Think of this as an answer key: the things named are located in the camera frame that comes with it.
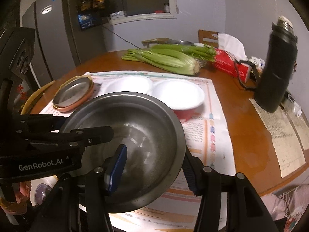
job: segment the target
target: black thermos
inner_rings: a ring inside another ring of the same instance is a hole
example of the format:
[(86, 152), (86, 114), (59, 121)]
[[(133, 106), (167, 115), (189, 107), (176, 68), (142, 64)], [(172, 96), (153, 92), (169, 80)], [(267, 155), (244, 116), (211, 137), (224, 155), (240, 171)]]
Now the black thermos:
[(292, 23), (279, 16), (277, 24), (272, 24), (265, 67), (254, 92), (255, 101), (268, 112), (276, 111), (289, 85), (297, 57), (296, 43)]

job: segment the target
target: red tissue box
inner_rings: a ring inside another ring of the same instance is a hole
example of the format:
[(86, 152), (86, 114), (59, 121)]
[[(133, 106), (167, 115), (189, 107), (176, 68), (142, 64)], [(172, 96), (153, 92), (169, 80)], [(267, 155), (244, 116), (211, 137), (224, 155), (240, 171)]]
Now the red tissue box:
[[(237, 71), (235, 70), (234, 66), (234, 60), (236, 59), (233, 54), (230, 52), (216, 49), (216, 56), (215, 56), (215, 63), (214, 66), (220, 70), (223, 71), (232, 77), (237, 78)], [(239, 71), (239, 78), (243, 82), (247, 82), (250, 72), (251, 72), (251, 66), (248, 64), (236, 64), (238, 71)]]

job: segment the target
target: sheet of paper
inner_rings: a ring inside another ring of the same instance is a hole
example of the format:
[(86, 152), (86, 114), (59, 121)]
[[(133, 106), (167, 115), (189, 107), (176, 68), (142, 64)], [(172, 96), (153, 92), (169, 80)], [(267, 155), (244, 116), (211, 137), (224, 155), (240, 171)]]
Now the sheet of paper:
[(296, 133), (288, 117), (280, 107), (274, 113), (269, 113), (262, 109), (254, 99), (250, 99), (250, 101), (272, 136), (272, 143), (277, 154), (281, 177), (284, 178), (305, 164), (304, 153)]
[(302, 148), (304, 150), (309, 149), (309, 127), (307, 126), (304, 118), (302, 116), (297, 117), (294, 113), (290, 112), (289, 117), (297, 131), (299, 139), (302, 143)]
[[(193, 156), (199, 157), (219, 173), (235, 175), (235, 162), (231, 139), (221, 104), (212, 81), (206, 78), (187, 77), (168, 73), (114, 71), (86, 73), (95, 82), (93, 97), (104, 93), (104, 88), (123, 76), (143, 75), (153, 82), (169, 78), (189, 80), (205, 92), (205, 102), (188, 122), (183, 124), (186, 142)], [(41, 113), (69, 116), (53, 109), (50, 102)], [(161, 197), (144, 208), (122, 214), (110, 214), (114, 227), (127, 232), (192, 231), (200, 207), (200, 197), (189, 190), (182, 170), (172, 186)], [(226, 225), (227, 195), (222, 194), (219, 229)]]

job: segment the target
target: wooden table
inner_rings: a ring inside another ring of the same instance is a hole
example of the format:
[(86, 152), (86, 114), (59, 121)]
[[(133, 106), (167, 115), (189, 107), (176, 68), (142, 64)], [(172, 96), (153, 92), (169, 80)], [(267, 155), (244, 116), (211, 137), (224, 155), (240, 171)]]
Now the wooden table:
[[(52, 100), (61, 84), (73, 76), (85, 72), (114, 70), (143, 70), (165, 72), (149, 64), (124, 61), (125, 52), (110, 52), (94, 58), (72, 70), (56, 81), (42, 96), (32, 110), (38, 114)], [(279, 163), (272, 145), (270, 133), (265, 128), (254, 106), (248, 100), (253, 93), (243, 90), (237, 79), (217, 71), (201, 69), (199, 77), (211, 79), (221, 102), (232, 140), (236, 171), (244, 173), (260, 196), (271, 193), (286, 185), (309, 167), (309, 150), (304, 151), (306, 163), (281, 178)]]

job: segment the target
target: window frame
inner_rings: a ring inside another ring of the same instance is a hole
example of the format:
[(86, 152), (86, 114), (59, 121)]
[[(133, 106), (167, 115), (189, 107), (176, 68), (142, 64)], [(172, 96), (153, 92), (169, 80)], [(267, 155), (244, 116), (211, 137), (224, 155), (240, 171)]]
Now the window frame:
[(169, 13), (158, 13), (158, 14), (141, 14), (135, 16), (128, 16), (125, 18), (119, 18), (110, 20), (104, 26), (112, 26), (116, 24), (133, 22), (133, 21), (142, 21), (142, 20), (151, 20), (151, 19), (176, 19), (177, 13), (177, 0), (169, 0), (170, 12)]

